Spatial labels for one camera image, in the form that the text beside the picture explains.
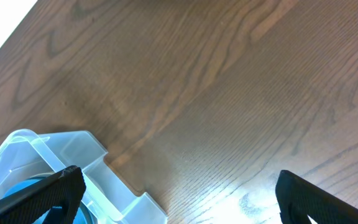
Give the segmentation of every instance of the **brown wooden tabletop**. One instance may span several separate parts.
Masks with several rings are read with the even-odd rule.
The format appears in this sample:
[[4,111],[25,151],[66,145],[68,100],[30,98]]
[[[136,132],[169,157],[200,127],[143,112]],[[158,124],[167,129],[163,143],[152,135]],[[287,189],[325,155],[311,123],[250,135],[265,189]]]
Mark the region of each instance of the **brown wooden tabletop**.
[[169,223],[277,223],[288,169],[358,208],[358,1],[39,1],[0,49],[0,144],[91,131]]

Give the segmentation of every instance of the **translucent plastic basket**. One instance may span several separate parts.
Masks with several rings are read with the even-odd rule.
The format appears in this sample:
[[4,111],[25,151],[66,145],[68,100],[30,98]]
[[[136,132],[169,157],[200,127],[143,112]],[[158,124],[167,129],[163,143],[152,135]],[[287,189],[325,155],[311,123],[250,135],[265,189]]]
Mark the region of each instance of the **translucent plastic basket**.
[[87,131],[14,131],[0,147],[0,199],[19,182],[76,165],[86,184],[82,203],[98,223],[166,223],[165,212],[148,193],[136,197],[103,162],[106,154]]

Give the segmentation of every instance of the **dark object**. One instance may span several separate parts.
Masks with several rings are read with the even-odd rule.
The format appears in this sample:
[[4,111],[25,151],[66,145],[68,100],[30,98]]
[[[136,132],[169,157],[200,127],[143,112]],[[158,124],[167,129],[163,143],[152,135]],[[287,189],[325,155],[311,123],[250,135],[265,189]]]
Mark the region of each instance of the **dark object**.
[[282,170],[276,185],[276,197],[283,224],[358,223],[358,209],[288,170]]
[[82,171],[70,166],[0,200],[0,223],[73,223],[85,193]]

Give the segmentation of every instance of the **plastic container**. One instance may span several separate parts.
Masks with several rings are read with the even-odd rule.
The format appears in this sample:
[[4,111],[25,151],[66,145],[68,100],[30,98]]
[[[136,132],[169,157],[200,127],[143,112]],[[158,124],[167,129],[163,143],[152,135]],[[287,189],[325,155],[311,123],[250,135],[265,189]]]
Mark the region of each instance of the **plastic container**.
[[82,203],[98,223],[166,223],[167,215],[148,193],[136,197],[103,162],[106,154],[87,131],[14,131],[0,147],[0,199],[19,182],[76,165],[86,184]]

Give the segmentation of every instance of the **wood surface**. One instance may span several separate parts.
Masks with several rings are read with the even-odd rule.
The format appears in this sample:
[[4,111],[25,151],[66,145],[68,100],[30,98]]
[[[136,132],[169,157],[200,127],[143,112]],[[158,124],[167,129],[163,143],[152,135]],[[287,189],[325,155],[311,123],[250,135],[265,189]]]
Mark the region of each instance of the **wood surface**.
[[278,223],[288,169],[358,208],[358,1],[39,1],[0,49],[0,144],[86,129],[169,223]]

